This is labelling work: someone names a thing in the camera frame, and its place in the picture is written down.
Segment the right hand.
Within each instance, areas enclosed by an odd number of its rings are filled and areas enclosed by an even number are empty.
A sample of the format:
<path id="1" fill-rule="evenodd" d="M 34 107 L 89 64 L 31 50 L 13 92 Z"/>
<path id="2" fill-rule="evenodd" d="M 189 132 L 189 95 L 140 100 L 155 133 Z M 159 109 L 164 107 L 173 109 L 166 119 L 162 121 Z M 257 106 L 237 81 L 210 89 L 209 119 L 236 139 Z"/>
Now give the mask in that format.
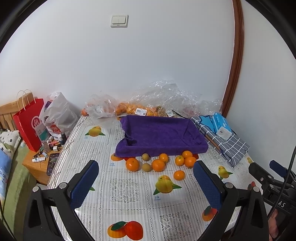
<path id="1" fill-rule="evenodd" d="M 273 241 L 273 238 L 276 238 L 278 236 L 278 226 L 276 224 L 277 215 L 278 215 L 278 210 L 275 209 L 268 220 L 269 241 Z"/>

